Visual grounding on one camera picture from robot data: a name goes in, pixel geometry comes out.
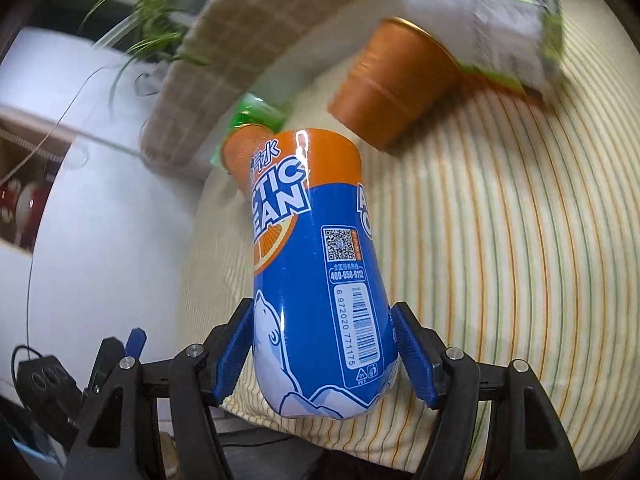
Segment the beige plaid cushion backrest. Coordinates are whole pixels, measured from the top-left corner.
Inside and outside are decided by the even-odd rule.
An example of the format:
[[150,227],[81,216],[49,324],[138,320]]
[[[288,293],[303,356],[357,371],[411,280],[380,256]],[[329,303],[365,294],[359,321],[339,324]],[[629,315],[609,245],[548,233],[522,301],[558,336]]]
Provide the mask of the beige plaid cushion backrest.
[[156,168],[186,166],[222,115],[308,32],[355,0],[208,0],[171,63],[142,131],[141,153]]

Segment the green tea bottle white cap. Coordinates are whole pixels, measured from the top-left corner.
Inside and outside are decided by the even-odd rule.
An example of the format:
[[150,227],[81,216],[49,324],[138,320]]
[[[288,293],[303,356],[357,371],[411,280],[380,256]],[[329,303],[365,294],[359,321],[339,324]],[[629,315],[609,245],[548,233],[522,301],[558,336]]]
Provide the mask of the green tea bottle white cap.
[[545,99],[561,79],[559,0],[401,0],[401,16],[469,72]]

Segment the blue orange Arctic Ocean cup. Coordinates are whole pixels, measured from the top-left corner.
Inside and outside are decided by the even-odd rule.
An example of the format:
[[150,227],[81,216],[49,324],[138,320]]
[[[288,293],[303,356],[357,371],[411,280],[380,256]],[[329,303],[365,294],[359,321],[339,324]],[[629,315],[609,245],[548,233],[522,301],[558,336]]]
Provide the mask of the blue orange Arctic Ocean cup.
[[254,370],[286,418],[359,416],[397,373],[362,163],[346,136],[275,134],[250,160]]

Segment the orange paper cup near white-capped bottle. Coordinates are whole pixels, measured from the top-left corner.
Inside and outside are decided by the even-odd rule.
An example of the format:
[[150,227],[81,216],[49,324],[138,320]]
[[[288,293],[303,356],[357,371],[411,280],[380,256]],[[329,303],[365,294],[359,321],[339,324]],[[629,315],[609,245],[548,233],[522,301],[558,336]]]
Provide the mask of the orange paper cup near white-capped bottle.
[[462,71],[449,51],[404,18],[386,18],[361,50],[329,113],[379,151],[453,88]]

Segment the spider plant in pot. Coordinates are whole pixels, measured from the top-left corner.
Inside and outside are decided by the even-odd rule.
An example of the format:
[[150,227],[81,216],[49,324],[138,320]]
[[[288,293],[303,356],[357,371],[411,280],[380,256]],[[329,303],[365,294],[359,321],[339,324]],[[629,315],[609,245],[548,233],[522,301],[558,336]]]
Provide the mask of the spider plant in pot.
[[[110,0],[96,0],[81,21],[85,25],[96,11]],[[186,62],[196,67],[207,67],[210,61],[183,45],[195,18],[208,0],[134,0],[131,11],[120,22],[96,40],[99,48],[114,46],[122,38],[132,37],[132,44],[125,51],[127,57],[115,76],[108,99],[114,100],[115,92],[125,70],[134,63],[146,61]]]

